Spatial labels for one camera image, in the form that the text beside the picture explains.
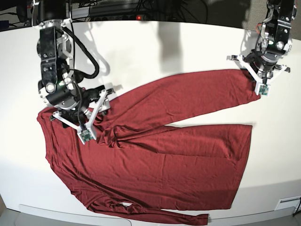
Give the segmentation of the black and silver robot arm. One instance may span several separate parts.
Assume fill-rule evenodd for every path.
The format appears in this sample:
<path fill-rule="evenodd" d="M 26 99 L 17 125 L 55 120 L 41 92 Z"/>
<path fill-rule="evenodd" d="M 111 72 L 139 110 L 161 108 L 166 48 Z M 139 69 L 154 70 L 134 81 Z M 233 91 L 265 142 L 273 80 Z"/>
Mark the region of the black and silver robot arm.
<path fill-rule="evenodd" d="M 37 53 L 41 59 L 41 80 L 38 91 L 41 100 L 58 110 L 64 126 L 74 124 L 86 130 L 87 120 L 92 119 L 88 110 L 91 102 L 101 98 L 104 86 L 84 89 L 79 86 L 84 79 L 94 79 L 100 72 L 95 58 L 74 33 L 72 3 L 69 0 L 34 0 L 32 25 L 39 29 Z M 92 74 L 75 69 L 75 47 L 79 46 L 95 70 Z"/>

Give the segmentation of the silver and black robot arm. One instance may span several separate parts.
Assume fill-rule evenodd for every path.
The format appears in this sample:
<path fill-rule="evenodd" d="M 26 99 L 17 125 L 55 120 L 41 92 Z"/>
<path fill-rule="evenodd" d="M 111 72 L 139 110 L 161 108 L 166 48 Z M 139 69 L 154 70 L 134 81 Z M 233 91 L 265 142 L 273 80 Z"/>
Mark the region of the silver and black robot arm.
<path fill-rule="evenodd" d="M 273 77 L 273 70 L 279 59 L 286 56 L 292 48 L 290 31 L 297 14 L 295 0 L 267 1 L 267 16 L 261 23 L 254 49 L 244 57 L 255 72 L 254 79 L 260 79 L 263 84 Z"/>

